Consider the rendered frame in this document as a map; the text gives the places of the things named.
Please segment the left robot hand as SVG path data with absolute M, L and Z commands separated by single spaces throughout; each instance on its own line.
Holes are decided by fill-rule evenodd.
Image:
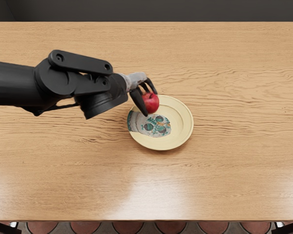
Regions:
M 150 90 L 147 87 L 149 86 L 151 88 L 151 91 L 157 95 L 157 90 L 155 89 L 151 79 L 149 79 L 144 72 L 136 72 L 129 75 L 120 75 L 126 82 L 126 91 L 129 93 L 134 104 L 141 111 L 141 113 L 147 117 L 148 111 L 142 98 L 143 93 L 140 89 L 140 86 L 145 92 L 150 93 Z

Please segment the red apple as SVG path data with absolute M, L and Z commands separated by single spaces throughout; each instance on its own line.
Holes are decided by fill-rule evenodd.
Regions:
M 159 108 L 159 98 L 154 93 L 145 93 L 142 95 L 146 110 L 149 114 L 155 113 Z

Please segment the cream patterned plate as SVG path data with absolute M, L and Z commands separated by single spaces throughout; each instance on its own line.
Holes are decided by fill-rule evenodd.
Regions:
M 180 100 L 159 95 L 158 110 L 145 117 L 133 106 L 127 115 L 127 128 L 140 145 L 158 151 L 175 149 L 191 136 L 194 119 L 190 109 Z

